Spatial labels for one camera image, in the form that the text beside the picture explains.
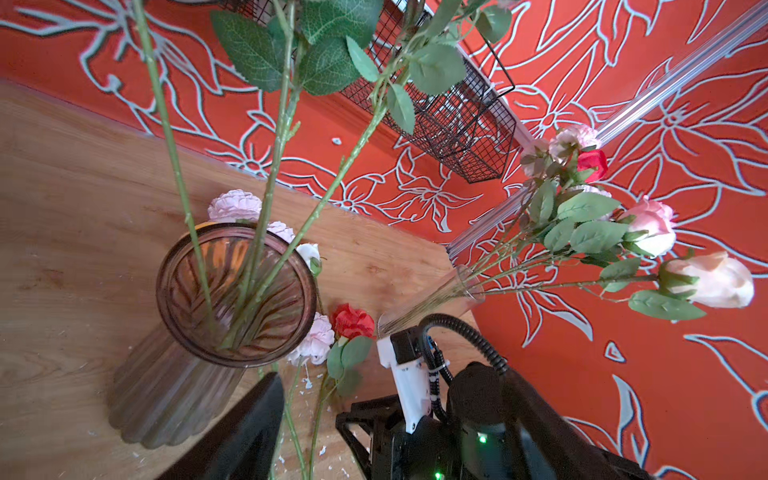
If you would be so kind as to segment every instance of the red rose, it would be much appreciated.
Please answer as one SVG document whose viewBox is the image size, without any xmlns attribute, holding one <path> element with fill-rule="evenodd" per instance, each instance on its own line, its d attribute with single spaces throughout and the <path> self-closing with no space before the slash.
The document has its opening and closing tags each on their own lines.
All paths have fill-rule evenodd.
<svg viewBox="0 0 768 480">
<path fill-rule="evenodd" d="M 373 318 L 365 310 L 355 310 L 348 303 L 339 305 L 333 314 L 333 329 L 348 339 L 360 335 L 374 337 Z"/>
<path fill-rule="evenodd" d="M 576 170 L 582 171 L 589 170 L 590 168 L 597 168 L 598 170 L 586 180 L 586 183 L 588 184 L 602 180 L 603 177 L 605 177 L 605 174 L 608 173 L 608 159 L 605 157 L 602 150 L 585 151 L 578 156 L 578 166 L 576 167 Z"/>
</svg>

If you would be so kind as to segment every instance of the table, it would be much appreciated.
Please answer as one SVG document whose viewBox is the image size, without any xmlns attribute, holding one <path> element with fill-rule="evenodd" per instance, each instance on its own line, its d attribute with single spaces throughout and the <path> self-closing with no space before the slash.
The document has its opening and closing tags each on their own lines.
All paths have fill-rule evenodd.
<svg viewBox="0 0 768 480">
<path fill-rule="evenodd" d="M 155 275 L 185 231 L 164 142 L 0 83 L 0 155 L 3 477 L 155 478 L 199 437 L 152 451 L 127 445 L 107 422 L 105 393 L 114 369 L 161 321 Z M 263 193 L 262 181 L 221 162 L 189 151 L 180 159 L 199 221 L 210 199 L 229 189 Z M 298 227 L 315 204 L 279 188 L 273 217 Z M 451 268 L 442 246 L 335 207 L 306 239 L 327 259 L 319 288 L 329 309 L 349 302 L 378 318 Z M 465 319 L 474 323 L 471 314 Z M 455 371 L 480 359 L 452 333 L 435 338 Z M 281 367 L 284 384 L 293 371 Z M 396 391 L 375 351 L 361 371 L 358 400 Z M 309 369 L 314 387 L 297 392 L 293 405 L 305 449 L 320 373 Z M 257 380 L 247 371 L 230 406 Z M 315 478 L 360 478 L 334 418 L 323 413 Z M 278 476 L 299 478 L 287 435 L 280 448 Z"/>
</svg>

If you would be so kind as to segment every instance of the wire basket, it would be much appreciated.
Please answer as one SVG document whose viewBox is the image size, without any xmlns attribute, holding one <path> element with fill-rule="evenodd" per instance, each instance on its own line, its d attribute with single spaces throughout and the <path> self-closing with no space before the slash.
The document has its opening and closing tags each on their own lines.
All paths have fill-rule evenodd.
<svg viewBox="0 0 768 480">
<path fill-rule="evenodd" d="M 262 25 L 272 18 L 269 4 L 269 0 L 220 2 L 222 8 L 253 18 Z M 419 23 L 429 16 L 425 12 Z M 398 48 L 394 43 L 400 33 L 402 17 L 403 13 L 395 3 L 390 0 L 384 2 L 376 33 L 366 50 L 380 68 L 397 54 Z M 491 45 L 486 44 L 501 65 Z M 502 67 L 511 87 L 498 93 L 467 58 L 464 59 L 464 66 L 467 71 L 464 81 L 444 94 L 429 96 L 417 90 L 413 83 L 406 85 L 416 114 L 413 134 L 404 132 L 389 114 L 384 117 L 384 123 L 473 184 L 501 178 L 509 154 L 516 148 L 514 135 L 517 121 L 499 100 L 512 91 L 515 84 Z M 372 91 L 373 85 L 359 78 L 341 94 L 372 113 L 369 97 Z"/>
</svg>

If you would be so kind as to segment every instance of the wood grain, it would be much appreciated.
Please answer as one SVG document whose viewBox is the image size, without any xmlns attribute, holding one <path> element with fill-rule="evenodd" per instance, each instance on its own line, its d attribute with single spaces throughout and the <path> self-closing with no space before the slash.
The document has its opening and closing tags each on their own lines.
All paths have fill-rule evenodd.
<svg viewBox="0 0 768 480">
<path fill-rule="evenodd" d="M 0 110 L 2 476 L 155 478 L 195 439 L 154 451 L 124 444 L 104 396 L 160 322 L 155 275 L 185 230 L 164 143 L 12 84 L 0 84 Z M 198 221 L 224 191 L 263 192 L 263 182 L 198 154 L 182 151 L 181 163 Z M 298 227 L 315 202 L 280 188 L 274 218 Z M 441 246 L 334 207 L 306 239 L 326 258 L 319 285 L 329 309 L 349 302 L 378 318 L 451 268 Z M 457 336 L 437 338 L 457 371 L 478 358 Z M 291 367 L 281 371 L 290 382 Z M 358 400 L 395 392 L 375 352 L 362 371 Z M 320 373 L 309 370 L 314 387 L 293 406 L 305 448 Z M 246 372 L 230 405 L 257 378 Z M 315 478 L 359 478 L 334 416 L 323 413 Z M 280 454 L 277 471 L 299 478 L 288 438 Z"/>
</svg>

